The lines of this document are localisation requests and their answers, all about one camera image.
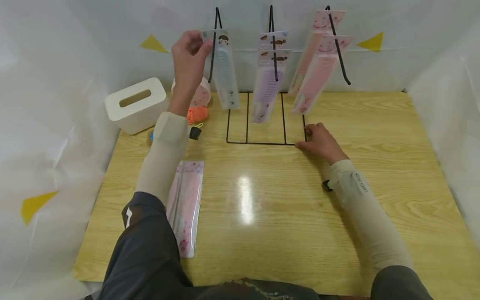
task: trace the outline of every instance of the yellow triangle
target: yellow triangle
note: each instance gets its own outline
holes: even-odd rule
[[[147,37],[147,39],[140,44],[140,47],[148,50],[158,51],[162,53],[169,53],[159,41],[153,35]]]
[[[26,198],[22,203],[22,209],[20,210],[20,216],[24,220],[25,225],[28,225],[33,218],[33,215],[58,192],[59,191],[49,192],[40,196]]]
[[[382,42],[384,40],[384,32],[377,34],[361,43],[358,43],[357,46],[368,49],[373,52],[380,52],[382,48]]]

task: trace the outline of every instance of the person's right hand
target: person's right hand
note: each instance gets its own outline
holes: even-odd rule
[[[308,124],[304,129],[311,139],[308,142],[296,142],[295,147],[323,157],[330,165],[349,159],[322,123]]]

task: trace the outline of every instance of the white tissue box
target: white tissue box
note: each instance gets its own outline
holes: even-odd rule
[[[120,129],[136,134],[154,126],[169,102],[160,80],[152,77],[107,96],[105,108]]]

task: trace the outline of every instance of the arm sleeve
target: arm sleeve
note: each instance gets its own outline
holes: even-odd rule
[[[376,271],[391,265],[413,269],[407,247],[382,209],[364,175],[349,159],[332,165],[328,185],[353,221]]]
[[[372,193],[365,176],[349,159],[332,165],[332,187],[347,211],[378,272],[371,299],[431,299],[413,271],[407,247]]]
[[[372,300],[431,300],[418,275],[410,268],[393,265],[378,272],[370,294]]]
[[[122,211],[125,230],[113,250],[100,299],[164,299],[192,286],[165,214],[177,165],[185,155],[186,131],[185,117],[164,112],[158,118],[136,191]]]
[[[160,115],[155,125],[152,146],[140,169],[136,192],[154,195],[167,205],[177,166],[187,149],[187,128],[185,117],[171,112]]]

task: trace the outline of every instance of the wooden table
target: wooden table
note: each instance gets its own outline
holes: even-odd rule
[[[229,140],[245,141],[247,94],[232,110]],[[267,124],[249,124],[249,142],[304,139],[302,119],[281,95]],[[368,295],[373,272],[323,161],[293,146],[227,144],[228,111],[216,96],[185,160],[204,160],[195,257],[182,265],[197,286],[250,277],[318,293]],[[357,168],[412,255],[435,299],[480,297],[480,262],[425,131],[404,93],[323,93],[307,123],[323,122]],[[147,154],[147,131],[121,132],[80,248],[74,277],[102,281]]]

